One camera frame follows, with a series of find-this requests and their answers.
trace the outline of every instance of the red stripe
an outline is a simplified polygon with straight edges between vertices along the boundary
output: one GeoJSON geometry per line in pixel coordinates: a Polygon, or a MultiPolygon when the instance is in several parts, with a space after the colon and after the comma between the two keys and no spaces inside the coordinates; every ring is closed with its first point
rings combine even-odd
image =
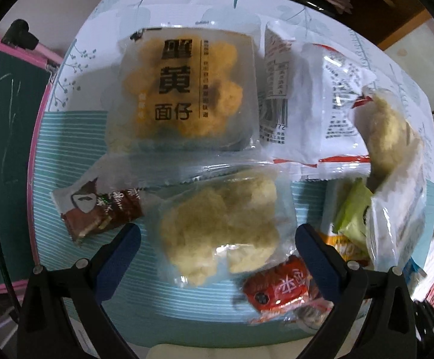
{"type": "MultiPolygon", "coordinates": [[[[295,161],[291,161],[288,159],[274,159],[273,162],[275,164],[278,164],[278,163],[287,163],[287,162],[295,162],[295,161]]],[[[352,163],[352,162],[370,163],[371,161],[369,156],[331,156],[329,158],[320,159],[318,162],[319,163],[352,163]]],[[[308,166],[310,168],[317,167],[317,165],[308,165],[305,163],[302,163],[302,165],[308,166]]]]}
{"type": "Polygon", "coordinates": [[[338,163],[338,162],[370,163],[370,157],[369,156],[331,156],[330,158],[324,158],[319,160],[319,163],[338,163]]]}
{"type": "Polygon", "coordinates": [[[357,98],[355,104],[353,104],[352,108],[360,107],[361,105],[365,105],[367,102],[373,101],[373,98],[367,96],[363,98],[357,98]]]}
{"type": "Polygon", "coordinates": [[[338,52],[339,54],[341,54],[340,51],[335,50],[333,47],[326,46],[325,44],[314,43],[314,45],[319,46],[319,47],[323,47],[324,49],[327,49],[330,51],[335,51],[335,52],[338,52]]]}

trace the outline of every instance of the plastic wrapper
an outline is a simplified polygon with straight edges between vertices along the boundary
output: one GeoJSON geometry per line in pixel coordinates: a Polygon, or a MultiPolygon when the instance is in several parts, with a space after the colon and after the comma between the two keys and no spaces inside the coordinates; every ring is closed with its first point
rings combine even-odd
{"type": "Polygon", "coordinates": [[[316,334],[333,309],[333,303],[322,297],[313,299],[285,315],[285,327],[293,326],[310,334],[316,334]]]}
{"type": "Polygon", "coordinates": [[[123,96],[108,113],[110,152],[232,150],[258,145],[252,38],[148,28],[123,48],[123,96]]]}
{"type": "Polygon", "coordinates": [[[333,231],[345,235],[364,253],[366,250],[367,212],[373,193],[359,178],[350,190],[335,219],[333,231]]]}
{"type": "Polygon", "coordinates": [[[166,189],[144,209],[163,280],[200,286],[276,265],[295,251],[290,181],[275,166],[166,189]]]}
{"type": "Polygon", "coordinates": [[[404,268],[425,224],[424,145],[414,138],[402,161],[371,197],[366,245],[377,271],[404,268]]]}
{"type": "Polygon", "coordinates": [[[382,182],[402,162],[412,139],[412,128],[403,116],[401,102],[389,90],[369,93],[375,106],[370,122],[368,151],[372,161],[373,182],[382,182]]]}
{"type": "MultiPolygon", "coordinates": [[[[340,52],[300,44],[292,26],[269,23],[265,31],[266,99],[261,101],[261,141],[271,157],[311,165],[309,178],[344,177],[344,163],[368,163],[368,151],[349,111],[375,75],[340,52]]],[[[363,174],[369,171],[365,167],[363,174]]]]}
{"type": "Polygon", "coordinates": [[[288,171],[294,182],[368,177],[372,168],[368,157],[327,158],[319,161],[316,165],[304,165],[282,159],[274,159],[274,163],[287,163],[288,171]]]}
{"type": "Polygon", "coordinates": [[[362,266],[367,266],[370,258],[366,246],[361,250],[348,237],[335,234],[337,214],[350,194],[353,184],[354,181],[348,178],[333,179],[326,183],[320,236],[326,244],[334,247],[345,261],[356,260],[362,266]]]}
{"type": "Polygon", "coordinates": [[[142,216],[139,190],[215,177],[271,162],[256,150],[105,154],[52,199],[75,242],[142,216]]]}
{"type": "Polygon", "coordinates": [[[260,313],[251,323],[262,323],[282,316],[310,301],[310,273],[304,261],[292,255],[283,263],[249,277],[243,292],[260,313]]]}

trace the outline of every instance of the nutrition label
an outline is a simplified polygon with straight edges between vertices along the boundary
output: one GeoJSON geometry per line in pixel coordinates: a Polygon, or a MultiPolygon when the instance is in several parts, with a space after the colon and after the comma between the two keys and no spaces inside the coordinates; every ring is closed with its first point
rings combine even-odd
{"type": "Polygon", "coordinates": [[[286,96],[288,80],[288,62],[267,62],[267,98],[271,96],[286,96]]]}
{"type": "Polygon", "coordinates": [[[333,111],[325,138],[331,139],[356,135],[357,129],[348,122],[347,117],[340,111],[333,111]]]}

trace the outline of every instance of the light blue tray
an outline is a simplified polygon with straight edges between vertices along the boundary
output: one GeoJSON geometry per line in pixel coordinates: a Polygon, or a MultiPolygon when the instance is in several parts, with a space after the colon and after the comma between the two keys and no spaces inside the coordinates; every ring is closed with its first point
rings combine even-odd
{"type": "MultiPolygon", "coordinates": [[[[50,270],[70,267],[79,258],[91,258],[117,231],[90,237],[77,247],[50,197],[69,186],[105,152],[106,112],[46,112],[40,128],[33,183],[34,222],[40,261],[50,270]]],[[[299,223],[319,226],[325,182],[298,182],[292,186],[299,223]]],[[[114,297],[104,303],[122,336],[140,346],[173,343],[191,346],[239,347],[299,339],[301,331],[278,323],[246,325],[256,316],[246,302],[235,304],[239,293],[223,281],[197,289],[179,289],[157,278],[155,253],[141,221],[142,246],[114,297]]]]}

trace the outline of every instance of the brown candy wrapper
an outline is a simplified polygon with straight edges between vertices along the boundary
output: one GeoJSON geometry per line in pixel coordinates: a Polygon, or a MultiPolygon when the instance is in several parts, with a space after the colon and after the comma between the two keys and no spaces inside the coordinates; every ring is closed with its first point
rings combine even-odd
{"type": "Polygon", "coordinates": [[[61,214],[69,235],[76,243],[89,234],[100,234],[142,216],[136,188],[97,194],[96,179],[70,196],[73,209],[61,214]]]}

